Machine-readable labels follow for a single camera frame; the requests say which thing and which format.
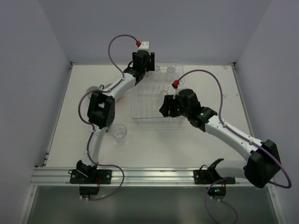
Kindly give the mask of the light blue textured mug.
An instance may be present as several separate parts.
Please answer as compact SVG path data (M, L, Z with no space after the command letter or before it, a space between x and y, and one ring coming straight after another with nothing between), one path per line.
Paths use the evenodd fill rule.
M99 85L99 86L91 86L86 90L86 93L88 93L87 97L91 98L91 95L93 92L97 91L97 90L103 90L105 88L105 86L103 84Z

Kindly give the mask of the large clear glass tumbler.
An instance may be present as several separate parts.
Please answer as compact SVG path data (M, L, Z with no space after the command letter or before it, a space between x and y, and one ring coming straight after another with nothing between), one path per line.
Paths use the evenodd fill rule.
M122 144L126 141L128 131L125 125L115 124L109 129L109 131L118 144Z

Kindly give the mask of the beige and brown ceramic cup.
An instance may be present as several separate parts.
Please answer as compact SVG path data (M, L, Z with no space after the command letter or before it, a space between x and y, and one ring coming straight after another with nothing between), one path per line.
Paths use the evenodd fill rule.
M152 73L153 73L153 71L147 71L146 73L145 73L145 77L149 77L149 76L151 76L152 75Z

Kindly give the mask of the small clear glass cup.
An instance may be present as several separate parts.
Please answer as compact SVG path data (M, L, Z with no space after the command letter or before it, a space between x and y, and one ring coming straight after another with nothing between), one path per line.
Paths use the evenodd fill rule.
M168 91L166 90L161 90L160 93L159 93L159 97L160 99L164 100L164 97L168 95Z

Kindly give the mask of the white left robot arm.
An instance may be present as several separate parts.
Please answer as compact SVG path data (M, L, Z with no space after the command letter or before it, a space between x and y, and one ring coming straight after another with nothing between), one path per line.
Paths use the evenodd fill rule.
M77 162L76 170L93 180L97 177L99 150L106 130L115 118L115 103L128 90L143 80L146 72L155 70L155 53L138 50L132 53L132 61L123 72L121 78L108 88L86 93L78 105L80 119L92 126L86 146L85 157ZM81 115L81 104L87 95L91 95L87 109L88 120Z

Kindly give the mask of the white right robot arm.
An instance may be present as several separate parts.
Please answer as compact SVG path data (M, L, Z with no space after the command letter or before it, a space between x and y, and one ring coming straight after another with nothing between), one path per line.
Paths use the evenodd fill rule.
M220 139L241 155L242 161L217 159L212 163L208 173L213 181L225 177L244 178L263 188L280 170L280 157L273 141L261 141L229 127L228 123L220 120L216 111L201 106L191 89L183 89L177 95L165 95L159 111L164 117L187 118L193 127Z

